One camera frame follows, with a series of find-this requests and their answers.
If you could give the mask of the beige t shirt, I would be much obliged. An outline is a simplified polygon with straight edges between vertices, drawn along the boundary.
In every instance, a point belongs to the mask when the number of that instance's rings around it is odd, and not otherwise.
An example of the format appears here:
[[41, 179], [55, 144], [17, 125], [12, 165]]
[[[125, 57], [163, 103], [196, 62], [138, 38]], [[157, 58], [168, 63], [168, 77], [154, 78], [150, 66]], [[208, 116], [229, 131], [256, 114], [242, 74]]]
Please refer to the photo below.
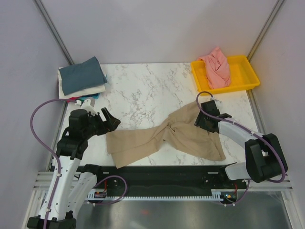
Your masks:
[[159, 151], [163, 142], [192, 156], [224, 161], [226, 157], [218, 133], [194, 125], [198, 114], [199, 107], [192, 102], [169, 114], [159, 126], [109, 132], [106, 134], [107, 152], [117, 168]]

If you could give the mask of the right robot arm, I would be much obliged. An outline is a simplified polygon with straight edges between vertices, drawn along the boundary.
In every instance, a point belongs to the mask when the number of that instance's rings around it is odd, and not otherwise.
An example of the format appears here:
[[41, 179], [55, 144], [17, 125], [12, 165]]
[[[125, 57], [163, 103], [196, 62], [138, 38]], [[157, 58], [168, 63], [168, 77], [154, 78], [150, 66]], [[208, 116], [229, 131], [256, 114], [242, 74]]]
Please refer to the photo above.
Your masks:
[[214, 100], [196, 103], [200, 112], [194, 125], [230, 138], [245, 152], [245, 162], [226, 165], [218, 176], [222, 187], [228, 188], [238, 179], [251, 179], [256, 183], [284, 181], [288, 166], [274, 134], [263, 135], [252, 131], [236, 122], [231, 115], [221, 114]]

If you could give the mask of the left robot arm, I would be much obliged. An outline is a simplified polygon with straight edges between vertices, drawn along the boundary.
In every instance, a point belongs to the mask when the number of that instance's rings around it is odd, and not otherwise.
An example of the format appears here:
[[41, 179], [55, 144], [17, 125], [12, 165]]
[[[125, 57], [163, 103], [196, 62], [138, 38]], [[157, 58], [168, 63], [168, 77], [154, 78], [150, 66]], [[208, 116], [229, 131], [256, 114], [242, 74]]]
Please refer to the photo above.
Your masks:
[[120, 120], [106, 108], [101, 112], [93, 108], [73, 110], [69, 125], [57, 143], [56, 165], [50, 187], [39, 213], [30, 217], [30, 229], [74, 229], [79, 210], [93, 187], [101, 187], [105, 177], [99, 173], [100, 166], [86, 165], [71, 187], [74, 175], [88, 147], [88, 140], [116, 130]]

